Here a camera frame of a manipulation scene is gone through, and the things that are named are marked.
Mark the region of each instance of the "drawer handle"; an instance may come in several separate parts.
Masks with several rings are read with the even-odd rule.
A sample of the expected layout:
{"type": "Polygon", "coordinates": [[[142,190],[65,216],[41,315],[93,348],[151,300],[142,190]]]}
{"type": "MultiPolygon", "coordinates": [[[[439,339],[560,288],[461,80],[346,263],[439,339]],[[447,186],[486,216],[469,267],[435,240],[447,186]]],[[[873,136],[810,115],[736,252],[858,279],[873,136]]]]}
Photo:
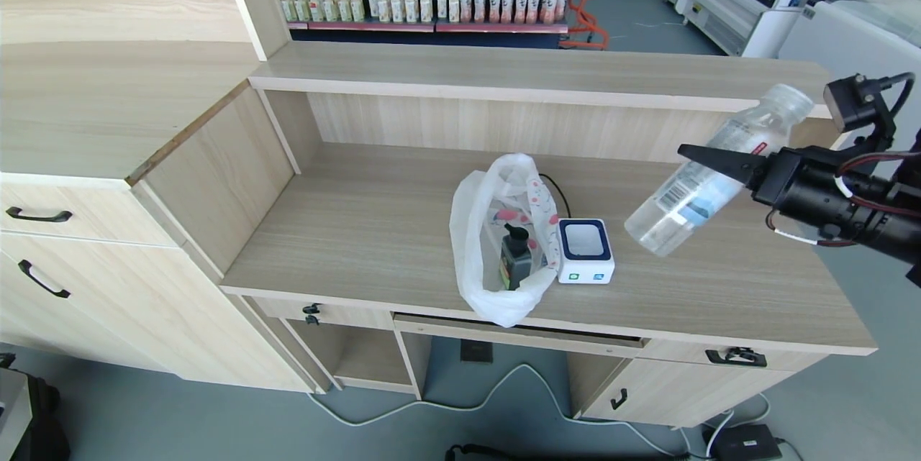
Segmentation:
{"type": "Polygon", "coordinates": [[[6,214],[14,219],[17,219],[17,221],[62,223],[62,222],[69,221],[70,217],[73,216],[72,212],[61,211],[60,213],[56,214],[53,217],[24,217],[19,214],[21,212],[22,212],[22,208],[17,208],[16,206],[10,206],[10,208],[6,210],[6,214]]]}
{"type": "Polygon", "coordinates": [[[50,290],[50,288],[48,288],[48,285],[45,285],[44,283],[42,283],[42,281],[39,281],[35,277],[35,275],[32,274],[32,263],[27,262],[26,260],[20,261],[19,270],[21,270],[23,274],[28,275],[29,279],[35,281],[36,284],[39,285],[39,287],[42,287],[44,288],[44,290],[49,291],[50,294],[60,297],[62,299],[67,299],[68,297],[70,297],[70,293],[66,290],[63,290],[63,288],[61,288],[59,291],[53,291],[53,290],[50,290]]]}
{"type": "Polygon", "coordinates": [[[613,409],[613,411],[617,411],[621,405],[624,405],[625,401],[627,401],[627,390],[621,388],[621,399],[618,400],[616,398],[611,398],[611,409],[613,409]]]}
{"type": "Polygon", "coordinates": [[[750,347],[730,347],[726,357],[720,357],[716,350],[705,350],[707,359],[714,364],[730,364],[733,366],[751,366],[753,368],[766,368],[767,357],[757,353],[750,347]]]}

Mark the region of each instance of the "plastic bag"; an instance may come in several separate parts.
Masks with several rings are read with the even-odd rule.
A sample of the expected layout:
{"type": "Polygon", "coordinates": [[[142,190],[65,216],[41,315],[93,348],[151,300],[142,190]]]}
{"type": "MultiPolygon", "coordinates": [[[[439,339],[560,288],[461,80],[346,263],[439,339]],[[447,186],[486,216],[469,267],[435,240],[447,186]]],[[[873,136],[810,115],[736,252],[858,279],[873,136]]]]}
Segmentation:
{"type": "Polygon", "coordinates": [[[460,294],[477,316],[513,327],[540,303],[560,265],[559,216],[534,160],[523,153],[496,159],[471,173],[454,192],[450,233],[460,294]],[[515,291],[499,274],[506,223],[529,232],[532,271],[515,291]]]}

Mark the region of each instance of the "cable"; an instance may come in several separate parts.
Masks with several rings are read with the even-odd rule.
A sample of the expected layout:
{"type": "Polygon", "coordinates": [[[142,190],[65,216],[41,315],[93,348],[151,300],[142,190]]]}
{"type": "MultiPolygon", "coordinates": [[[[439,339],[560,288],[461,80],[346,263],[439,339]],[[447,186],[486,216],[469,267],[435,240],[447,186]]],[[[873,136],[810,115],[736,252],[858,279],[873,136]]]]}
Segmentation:
{"type": "MultiPolygon", "coordinates": [[[[475,406],[448,406],[448,405],[444,405],[440,403],[427,402],[425,400],[422,400],[422,401],[409,402],[408,404],[398,406],[398,408],[392,409],[392,411],[387,411],[383,413],[382,415],[379,415],[375,418],[365,419],[365,421],[348,421],[347,419],[344,419],[338,414],[336,414],[335,411],[329,408],[329,406],[327,406],[325,403],[316,399],[316,396],[312,395],[312,393],[310,393],[310,395],[308,396],[310,397],[310,399],[313,400],[315,404],[317,404],[320,408],[322,408],[323,411],[326,411],[330,416],[332,416],[332,418],[334,418],[335,421],[338,421],[342,423],[342,425],[346,425],[349,427],[362,427],[365,425],[371,425],[371,423],[374,423],[376,421],[381,421],[382,419],[389,418],[393,416],[394,414],[400,411],[403,411],[406,408],[411,408],[411,406],[434,406],[434,408],[443,408],[445,409],[445,411],[457,411],[457,412],[480,411],[481,408],[483,408],[484,406],[487,405],[487,403],[489,403],[489,399],[493,398],[493,393],[496,393],[496,389],[498,389],[499,386],[501,386],[502,383],[504,383],[504,381],[509,380],[509,377],[512,375],[512,373],[517,372],[517,370],[519,369],[529,370],[530,372],[534,373],[534,375],[536,375],[540,379],[540,382],[543,383],[544,388],[546,388],[547,392],[550,393],[550,399],[553,400],[553,405],[556,406],[556,411],[560,413],[560,417],[563,418],[564,421],[569,421],[570,423],[578,423],[579,425],[597,425],[597,426],[621,425],[621,426],[624,426],[630,429],[630,431],[632,431],[633,434],[638,435],[639,439],[641,439],[645,444],[649,445],[649,447],[652,447],[653,449],[655,449],[655,451],[659,452],[659,454],[668,455],[668,457],[681,457],[682,455],[684,455],[684,454],[671,454],[671,452],[665,450],[664,448],[659,447],[657,444],[654,444],[654,442],[650,441],[649,438],[645,437],[645,435],[642,434],[642,432],[639,432],[632,425],[632,423],[628,421],[582,421],[581,419],[569,418],[568,416],[563,414],[563,409],[560,408],[559,402],[556,401],[556,396],[553,395],[553,390],[550,389],[550,384],[547,383],[547,380],[543,378],[543,375],[541,375],[538,372],[538,370],[534,369],[532,366],[530,366],[530,364],[527,364],[527,363],[521,363],[515,366],[508,373],[506,373],[506,375],[503,376],[502,379],[499,380],[499,382],[493,386],[493,388],[489,391],[489,393],[487,393],[486,398],[475,406]]],[[[681,433],[681,436],[684,438],[684,444],[685,444],[686,450],[690,451],[691,444],[688,443],[687,436],[684,435],[684,432],[681,433]]]]}
{"type": "Polygon", "coordinates": [[[778,445],[780,444],[788,445],[790,448],[793,449],[793,453],[797,455],[797,457],[799,458],[799,461],[806,461],[806,458],[803,458],[803,454],[800,454],[799,450],[797,450],[796,445],[793,445],[791,442],[786,441],[784,438],[773,438],[773,440],[776,441],[778,445]]]}
{"type": "Polygon", "coordinates": [[[736,409],[731,408],[729,411],[727,411],[726,418],[724,418],[723,421],[720,422],[720,425],[717,425],[716,431],[713,431],[713,435],[710,436],[710,441],[707,442],[707,452],[704,453],[707,459],[710,458],[710,451],[713,449],[713,442],[717,441],[717,435],[720,434],[720,431],[723,430],[723,427],[726,426],[727,422],[729,422],[730,419],[732,419],[735,414],[736,414],[736,409]]]}
{"type": "Polygon", "coordinates": [[[785,238],[796,240],[797,242],[803,242],[803,244],[819,245],[820,247],[849,247],[851,245],[856,245],[856,242],[851,242],[850,240],[812,240],[804,236],[790,234],[786,231],[780,231],[780,229],[777,229],[773,225],[773,213],[776,212],[777,209],[771,209],[767,215],[764,215],[764,225],[766,225],[767,228],[769,228],[771,231],[776,232],[785,238]]]}
{"type": "Polygon", "coordinates": [[[563,199],[563,204],[566,205],[566,218],[569,218],[569,219],[573,218],[573,212],[572,212],[572,211],[569,211],[569,201],[566,200],[566,195],[563,195],[563,190],[560,189],[560,186],[558,185],[558,183],[556,183],[555,180],[553,180],[552,178],[550,178],[549,175],[546,175],[546,173],[539,173],[539,175],[542,176],[543,178],[547,179],[548,181],[550,181],[550,183],[552,183],[553,187],[556,188],[556,191],[559,192],[560,198],[563,199]]]}

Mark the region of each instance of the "cabinet door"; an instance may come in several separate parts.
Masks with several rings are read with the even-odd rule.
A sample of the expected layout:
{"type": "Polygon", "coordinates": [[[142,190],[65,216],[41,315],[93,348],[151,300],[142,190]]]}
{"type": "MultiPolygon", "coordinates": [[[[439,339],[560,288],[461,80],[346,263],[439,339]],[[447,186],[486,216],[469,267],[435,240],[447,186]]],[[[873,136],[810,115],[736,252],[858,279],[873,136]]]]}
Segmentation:
{"type": "MultiPolygon", "coordinates": [[[[0,254],[0,339],[81,359],[164,370],[80,311],[69,297],[55,297],[27,277],[19,268],[22,259],[0,254]]],[[[30,268],[30,274],[50,290],[60,290],[43,280],[37,268],[30,268]]]]}
{"type": "Polygon", "coordinates": [[[785,370],[634,359],[618,367],[584,416],[693,427],[790,375],[785,370]]]}
{"type": "Polygon", "coordinates": [[[181,249],[3,238],[7,254],[29,260],[56,290],[69,291],[63,301],[182,378],[310,390],[181,249]]]}

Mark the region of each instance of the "water bottle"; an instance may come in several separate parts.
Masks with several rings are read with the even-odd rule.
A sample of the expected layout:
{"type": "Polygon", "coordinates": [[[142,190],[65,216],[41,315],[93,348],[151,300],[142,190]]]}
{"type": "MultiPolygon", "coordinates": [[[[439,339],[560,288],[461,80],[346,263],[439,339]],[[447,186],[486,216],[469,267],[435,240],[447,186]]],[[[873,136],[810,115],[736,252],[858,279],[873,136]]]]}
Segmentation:
{"type": "MultiPolygon", "coordinates": [[[[812,100],[789,85],[774,85],[761,102],[728,118],[708,147],[768,155],[786,146],[790,129],[812,110],[812,100]]],[[[734,198],[743,184],[700,163],[687,163],[639,206],[624,228],[649,251],[665,257],[734,198]]]]}

